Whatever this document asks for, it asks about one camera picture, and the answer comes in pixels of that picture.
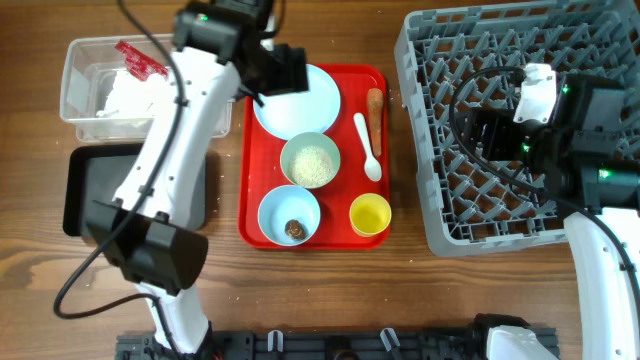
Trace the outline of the orange carrot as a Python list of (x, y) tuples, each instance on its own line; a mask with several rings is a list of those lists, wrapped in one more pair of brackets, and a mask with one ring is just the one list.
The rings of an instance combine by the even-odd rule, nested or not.
[(373, 154), (380, 157), (382, 154), (382, 115), (384, 109), (384, 96), (379, 88), (371, 88), (367, 93), (367, 110), (369, 120), (369, 133)]

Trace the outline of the green bowl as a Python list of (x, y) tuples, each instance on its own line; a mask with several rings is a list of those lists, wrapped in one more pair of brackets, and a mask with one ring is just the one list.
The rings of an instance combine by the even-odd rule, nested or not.
[(286, 142), (280, 154), (280, 167), (284, 176), (289, 182), (297, 185), (293, 182), (291, 176), (289, 175), (289, 165), (295, 153), (306, 146), (321, 147), (329, 154), (334, 166), (333, 177), (325, 185), (329, 184), (338, 174), (341, 165), (341, 154), (334, 141), (322, 133), (302, 133), (296, 135)]

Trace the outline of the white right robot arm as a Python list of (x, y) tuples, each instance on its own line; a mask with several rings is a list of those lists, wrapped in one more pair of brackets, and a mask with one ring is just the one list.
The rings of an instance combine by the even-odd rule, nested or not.
[[(639, 356), (639, 164), (616, 156), (625, 89), (615, 80), (569, 74), (557, 81), (514, 68), (514, 110), (456, 109), (461, 150), (496, 177), (555, 202), (576, 269), (586, 359)], [(492, 170), (520, 161), (544, 177), (536, 188)]]

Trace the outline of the yellow cup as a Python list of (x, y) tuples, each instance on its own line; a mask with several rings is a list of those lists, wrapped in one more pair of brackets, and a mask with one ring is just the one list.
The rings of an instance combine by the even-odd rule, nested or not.
[(392, 219), (389, 202), (376, 193), (358, 196), (349, 209), (352, 229), (362, 237), (372, 237), (388, 228)]

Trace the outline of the light blue bowl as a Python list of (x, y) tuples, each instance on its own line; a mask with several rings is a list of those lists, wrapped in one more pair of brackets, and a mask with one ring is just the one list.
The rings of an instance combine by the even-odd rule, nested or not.
[[(285, 234), (285, 224), (292, 219), (304, 225), (307, 232), (305, 240), (291, 240)], [(262, 234), (270, 242), (294, 247), (315, 235), (321, 221), (321, 210), (318, 200), (309, 190), (296, 185), (282, 185), (272, 189), (261, 200), (257, 220)]]

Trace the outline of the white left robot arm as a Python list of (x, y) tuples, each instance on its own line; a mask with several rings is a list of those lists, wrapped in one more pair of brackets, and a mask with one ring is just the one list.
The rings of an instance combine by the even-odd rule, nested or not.
[(167, 56), (168, 109), (113, 199), (89, 206), (96, 254), (119, 268), (150, 307), (156, 355), (214, 354), (195, 284), (208, 240), (188, 228), (192, 198), (214, 120), (228, 101), (307, 89), (304, 51), (273, 43), (281, 24), (270, 4), (192, 2), (179, 11)]

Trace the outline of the white tissue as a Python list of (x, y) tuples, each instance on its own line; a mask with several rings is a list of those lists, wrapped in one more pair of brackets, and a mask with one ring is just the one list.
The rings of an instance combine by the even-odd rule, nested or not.
[(141, 81), (126, 70), (119, 70), (98, 118), (151, 118), (174, 108), (176, 90), (160, 74)]

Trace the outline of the brown food scrap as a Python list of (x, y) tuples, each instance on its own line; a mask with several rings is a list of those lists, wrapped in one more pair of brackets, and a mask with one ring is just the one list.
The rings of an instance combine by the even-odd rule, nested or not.
[(304, 225), (296, 219), (289, 220), (285, 224), (285, 234), (288, 238), (295, 241), (302, 241), (307, 238)]

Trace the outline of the white rice pile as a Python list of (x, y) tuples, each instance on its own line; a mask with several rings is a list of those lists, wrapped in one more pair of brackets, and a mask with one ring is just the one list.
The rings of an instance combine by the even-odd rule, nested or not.
[(329, 154), (321, 147), (306, 146), (295, 153), (289, 175), (294, 183), (305, 188), (318, 188), (333, 177), (334, 166)]

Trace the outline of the red snack wrapper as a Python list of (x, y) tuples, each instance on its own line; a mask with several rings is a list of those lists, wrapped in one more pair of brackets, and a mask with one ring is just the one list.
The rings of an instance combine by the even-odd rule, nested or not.
[(115, 49), (125, 58), (128, 72), (141, 82), (146, 82), (151, 75), (157, 74), (164, 79), (169, 77), (169, 71), (159, 62), (142, 53), (129, 43), (120, 40)]

